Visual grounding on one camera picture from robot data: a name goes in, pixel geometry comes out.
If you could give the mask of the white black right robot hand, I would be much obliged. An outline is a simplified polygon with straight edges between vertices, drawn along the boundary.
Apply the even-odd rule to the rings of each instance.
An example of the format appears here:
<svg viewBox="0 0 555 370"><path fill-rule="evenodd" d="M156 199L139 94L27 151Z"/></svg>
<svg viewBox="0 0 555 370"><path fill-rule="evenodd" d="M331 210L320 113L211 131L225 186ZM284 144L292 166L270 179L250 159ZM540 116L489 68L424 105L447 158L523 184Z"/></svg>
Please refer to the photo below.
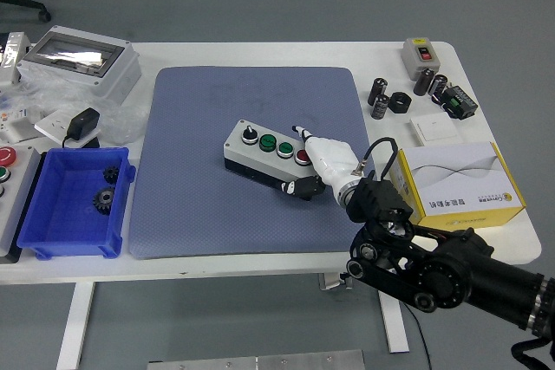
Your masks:
<svg viewBox="0 0 555 370"><path fill-rule="evenodd" d="M324 185L329 185L336 202L345 208L363 177L366 159L360 162L346 142L314 136L300 126L293 126L292 130L303 140L304 150L316 174L283 182L282 192L299 198L308 198L320 193Z"/></svg>

